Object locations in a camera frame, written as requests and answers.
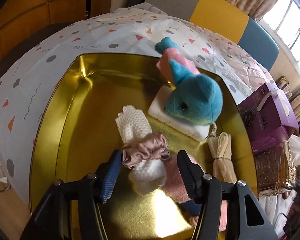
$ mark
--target purple box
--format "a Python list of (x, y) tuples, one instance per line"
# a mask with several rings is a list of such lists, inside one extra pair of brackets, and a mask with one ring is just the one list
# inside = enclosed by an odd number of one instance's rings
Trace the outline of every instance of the purple box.
[(288, 140), (298, 122), (285, 93), (264, 83), (238, 105), (256, 155)]

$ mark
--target stuffed animal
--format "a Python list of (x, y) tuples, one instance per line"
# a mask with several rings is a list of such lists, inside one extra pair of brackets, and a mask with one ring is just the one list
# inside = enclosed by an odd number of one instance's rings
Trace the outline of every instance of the stuffed animal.
[(223, 104), (218, 83), (200, 74), (194, 62), (186, 59), (169, 37), (157, 43), (155, 50), (162, 54), (157, 63), (158, 69), (176, 86), (166, 102), (166, 113), (196, 125), (206, 126), (215, 122)]

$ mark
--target gold tray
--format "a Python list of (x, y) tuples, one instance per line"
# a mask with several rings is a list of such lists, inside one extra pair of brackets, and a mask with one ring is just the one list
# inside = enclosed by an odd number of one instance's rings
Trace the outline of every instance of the gold tray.
[[(133, 105), (145, 114), (162, 85), (170, 85), (155, 67), (158, 58), (132, 54), (84, 54), (63, 76), (45, 110), (34, 147), (30, 171), (30, 203), (34, 210), (55, 179), (80, 180), (123, 146), (115, 118), (122, 106)], [(257, 196), (257, 177), (248, 135), (236, 103), (223, 80), (208, 71), (224, 96), (217, 120), (218, 134), (232, 136), (232, 160), (238, 179)], [(198, 143), (147, 117), (153, 131), (162, 131), (169, 149), (186, 150), (212, 172), (207, 143)], [(112, 197), (100, 206), (109, 239), (188, 239), (193, 228), (177, 205), (161, 190), (140, 196), (132, 190), (129, 170), (122, 168)], [(80, 239), (77, 204), (73, 203), (72, 231)]]

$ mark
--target plush toy tail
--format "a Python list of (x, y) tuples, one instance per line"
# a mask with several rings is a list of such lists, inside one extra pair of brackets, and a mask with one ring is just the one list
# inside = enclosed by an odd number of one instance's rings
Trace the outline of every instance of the plush toy tail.
[(163, 52), (168, 48), (176, 48), (178, 49), (178, 45), (170, 39), (170, 37), (163, 38), (160, 42), (158, 42), (154, 49), (156, 52), (160, 53), (161, 55)]

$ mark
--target white soap bar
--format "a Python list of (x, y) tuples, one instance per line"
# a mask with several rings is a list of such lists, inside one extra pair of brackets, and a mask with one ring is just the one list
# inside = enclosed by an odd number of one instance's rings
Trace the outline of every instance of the white soap bar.
[(173, 90), (171, 88), (162, 86), (153, 102), (151, 103), (151, 106), (148, 109), (148, 114), (153, 118), (158, 119), (160, 122), (173, 127), (179, 132), (190, 136), (191, 138), (199, 142), (205, 141), (206, 137), (209, 134), (209, 125), (194, 125), (188, 120), (172, 117), (165, 113), (164, 107), (172, 91)]

